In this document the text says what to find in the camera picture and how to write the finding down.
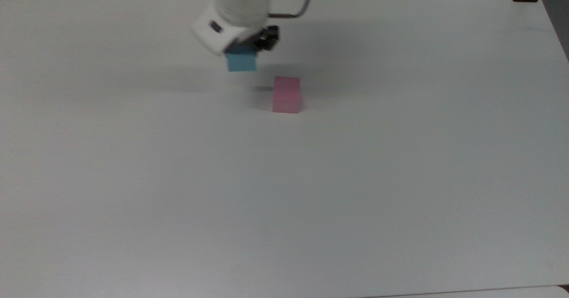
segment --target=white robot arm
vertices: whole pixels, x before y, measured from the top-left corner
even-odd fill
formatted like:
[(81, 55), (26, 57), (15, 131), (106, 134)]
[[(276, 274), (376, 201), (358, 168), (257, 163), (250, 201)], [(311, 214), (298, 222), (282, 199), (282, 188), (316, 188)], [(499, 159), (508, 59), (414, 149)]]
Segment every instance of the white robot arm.
[(254, 43), (259, 39), (265, 41), (267, 34), (269, 38), (276, 36), (278, 40), (278, 27), (264, 28), (270, 2), (271, 0), (211, 0), (193, 25), (193, 33), (216, 55), (221, 55), (238, 44)]

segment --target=white table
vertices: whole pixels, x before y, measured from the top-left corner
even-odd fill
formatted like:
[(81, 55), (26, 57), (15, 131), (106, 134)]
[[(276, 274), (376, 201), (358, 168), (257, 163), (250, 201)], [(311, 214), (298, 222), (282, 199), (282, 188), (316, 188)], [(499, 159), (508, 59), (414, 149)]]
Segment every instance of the white table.
[[(569, 64), (541, 2), (313, 0), (257, 73), (190, 34), (206, 2), (2, 0), (0, 296), (569, 283)], [(274, 76), (301, 113), (270, 112)]]

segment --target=pink cube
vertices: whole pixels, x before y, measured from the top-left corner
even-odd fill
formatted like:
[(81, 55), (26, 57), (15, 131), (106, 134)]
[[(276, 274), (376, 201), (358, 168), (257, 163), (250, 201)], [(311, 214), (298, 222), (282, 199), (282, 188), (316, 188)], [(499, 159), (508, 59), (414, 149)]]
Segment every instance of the pink cube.
[(298, 113), (301, 110), (301, 78), (275, 77), (272, 111)]

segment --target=black cable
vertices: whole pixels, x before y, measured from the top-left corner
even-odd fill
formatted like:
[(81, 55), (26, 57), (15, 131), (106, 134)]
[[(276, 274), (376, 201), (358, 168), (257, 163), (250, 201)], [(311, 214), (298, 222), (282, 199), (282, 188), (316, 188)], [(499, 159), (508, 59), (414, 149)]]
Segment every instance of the black cable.
[(301, 10), (297, 14), (290, 14), (290, 13), (270, 13), (268, 14), (269, 18), (299, 18), (303, 14), (305, 14), (306, 10), (309, 8), (310, 0), (305, 0), (305, 4), (302, 5)]

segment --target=block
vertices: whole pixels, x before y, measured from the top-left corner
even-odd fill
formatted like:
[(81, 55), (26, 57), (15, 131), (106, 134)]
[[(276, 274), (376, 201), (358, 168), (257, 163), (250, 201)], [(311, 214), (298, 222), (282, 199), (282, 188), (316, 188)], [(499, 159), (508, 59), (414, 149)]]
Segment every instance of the block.
[(256, 71), (256, 51), (248, 45), (235, 47), (225, 54), (227, 69), (235, 71)]
[(298, 113), (301, 110), (301, 78), (275, 77), (272, 111)]

